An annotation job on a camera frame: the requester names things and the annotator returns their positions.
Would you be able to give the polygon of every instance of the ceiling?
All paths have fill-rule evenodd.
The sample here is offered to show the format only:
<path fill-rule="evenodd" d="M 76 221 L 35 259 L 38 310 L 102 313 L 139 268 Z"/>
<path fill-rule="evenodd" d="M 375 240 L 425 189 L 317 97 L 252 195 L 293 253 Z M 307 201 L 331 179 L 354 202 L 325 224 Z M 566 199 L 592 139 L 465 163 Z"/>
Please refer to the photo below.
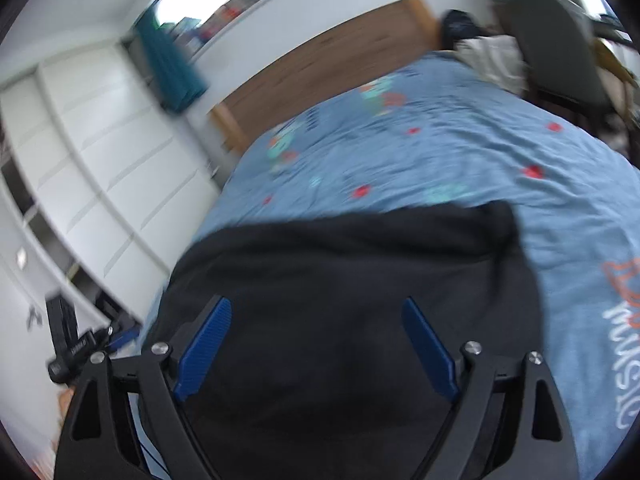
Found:
<path fill-rule="evenodd" d="M 0 81 L 31 58 L 123 34 L 150 1 L 29 0 L 0 44 Z"/>

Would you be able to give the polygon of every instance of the blue pad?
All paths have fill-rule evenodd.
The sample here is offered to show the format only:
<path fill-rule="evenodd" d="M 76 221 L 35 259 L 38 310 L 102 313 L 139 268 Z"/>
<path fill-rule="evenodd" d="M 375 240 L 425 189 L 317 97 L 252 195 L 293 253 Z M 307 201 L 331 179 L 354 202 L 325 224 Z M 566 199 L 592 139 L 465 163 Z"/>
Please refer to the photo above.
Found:
<path fill-rule="evenodd" d="M 402 325 L 433 389 L 450 402 L 456 402 L 460 389 L 456 383 L 455 362 L 411 298 L 402 305 Z"/>
<path fill-rule="evenodd" d="M 133 341 L 140 335 L 140 325 L 136 325 L 129 330 L 125 330 L 124 332 L 120 332 L 105 348 L 105 352 L 107 354 L 113 354 L 120 350 L 124 345 Z"/>
<path fill-rule="evenodd" d="M 231 302 L 221 298 L 184 352 L 175 381 L 174 396 L 184 402 L 198 392 L 231 326 Z"/>

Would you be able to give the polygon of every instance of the bed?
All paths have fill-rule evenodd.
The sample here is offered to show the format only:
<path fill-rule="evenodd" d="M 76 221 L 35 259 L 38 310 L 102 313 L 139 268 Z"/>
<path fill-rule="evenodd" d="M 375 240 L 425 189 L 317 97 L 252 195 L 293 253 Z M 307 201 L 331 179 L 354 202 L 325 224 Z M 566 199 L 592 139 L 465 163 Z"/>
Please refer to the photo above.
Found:
<path fill-rule="evenodd" d="M 421 0 L 395 2 L 217 105 L 211 118 L 242 159 L 196 240 L 239 224 L 507 200 L 540 282 L 543 350 L 580 476 L 593 479 L 640 410 L 638 170 L 483 82 L 437 37 Z"/>

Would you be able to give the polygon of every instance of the metal screw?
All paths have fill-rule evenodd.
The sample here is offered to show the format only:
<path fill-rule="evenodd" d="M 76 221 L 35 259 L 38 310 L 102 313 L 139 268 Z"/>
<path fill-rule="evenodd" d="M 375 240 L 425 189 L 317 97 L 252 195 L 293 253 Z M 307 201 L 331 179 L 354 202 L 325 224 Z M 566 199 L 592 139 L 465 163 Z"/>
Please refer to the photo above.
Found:
<path fill-rule="evenodd" d="M 156 355 L 164 355 L 169 351 L 169 345 L 163 341 L 154 343 L 151 347 L 151 351 Z"/>
<path fill-rule="evenodd" d="M 529 362 L 535 365 L 541 365 L 544 362 L 544 359 L 542 358 L 542 354 L 536 351 L 529 352 L 528 359 L 529 359 Z"/>
<path fill-rule="evenodd" d="M 465 343 L 465 351 L 469 354 L 479 355 L 482 351 L 482 345 L 478 341 L 467 341 Z"/>
<path fill-rule="evenodd" d="M 89 361 L 94 365 L 99 365 L 102 361 L 104 361 L 104 353 L 103 352 L 94 352 L 89 357 Z"/>

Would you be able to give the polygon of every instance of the black fabric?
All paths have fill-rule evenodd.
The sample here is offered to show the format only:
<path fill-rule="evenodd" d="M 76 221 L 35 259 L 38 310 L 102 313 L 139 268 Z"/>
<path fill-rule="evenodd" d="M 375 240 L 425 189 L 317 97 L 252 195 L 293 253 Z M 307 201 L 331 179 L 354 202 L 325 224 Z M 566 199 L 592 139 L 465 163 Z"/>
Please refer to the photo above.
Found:
<path fill-rule="evenodd" d="M 6 480 L 38 480 L 0 422 L 0 471 Z"/>
<path fill-rule="evenodd" d="M 474 19 L 464 10 L 450 10 L 442 19 L 441 26 L 442 48 L 454 50 L 456 43 L 462 40 L 471 40 L 478 36 L 487 36 Z"/>
<path fill-rule="evenodd" d="M 496 354 L 541 347 L 506 203 L 229 228 L 178 263 L 146 346 L 215 293 L 231 329 L 185 412 L 223 480 L 408 479 L 449 405 L 401 325 L 412 296 Z"/>
<path fill-rule="evenodd" d="M 638 480 L 640 471 L 640 417 L 629 428 L 615 455 L 596 480 Z"/>

